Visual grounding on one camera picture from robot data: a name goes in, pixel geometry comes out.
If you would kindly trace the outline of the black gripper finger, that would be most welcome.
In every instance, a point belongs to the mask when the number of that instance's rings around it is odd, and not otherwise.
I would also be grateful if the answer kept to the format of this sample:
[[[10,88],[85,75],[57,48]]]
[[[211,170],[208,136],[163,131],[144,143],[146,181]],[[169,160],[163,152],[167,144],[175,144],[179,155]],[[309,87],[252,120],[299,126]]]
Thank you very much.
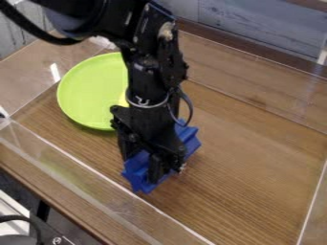
[[[149,156],[148,182],[157,184],[168,173],[167,157],[163,154],[152,154]]]

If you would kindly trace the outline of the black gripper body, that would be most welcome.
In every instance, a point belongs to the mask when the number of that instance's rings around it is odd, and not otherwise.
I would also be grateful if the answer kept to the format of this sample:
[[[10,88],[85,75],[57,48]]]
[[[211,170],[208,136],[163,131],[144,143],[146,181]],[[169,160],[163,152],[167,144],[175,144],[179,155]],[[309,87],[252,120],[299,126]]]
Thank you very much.
[[[128,68],[128,105],[113,106],[110,121],[122,158],[145,147],[156,150],[177,121],[180,83],[188,64],[179,49],[172,12],[156,3],[141,6],[133,46],[122,53]]]

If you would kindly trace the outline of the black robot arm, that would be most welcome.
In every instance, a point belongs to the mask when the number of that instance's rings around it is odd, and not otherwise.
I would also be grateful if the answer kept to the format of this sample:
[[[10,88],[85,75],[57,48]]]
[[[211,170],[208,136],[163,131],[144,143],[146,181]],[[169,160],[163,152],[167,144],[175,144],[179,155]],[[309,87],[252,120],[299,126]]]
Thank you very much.
[[[46,33],[8,0],[0,0],[0,13],[38,39],[68,46],[97,35],[120,49],[128,70],[128,105],[109,108],[110,123],[122,158],[148,153],[146,182],[156,184],[169,172],[183,169],[187,155],[175,125],[188,64],[179,49],[172,12],[156,0],[28,1],[42,7],[58,37]]]

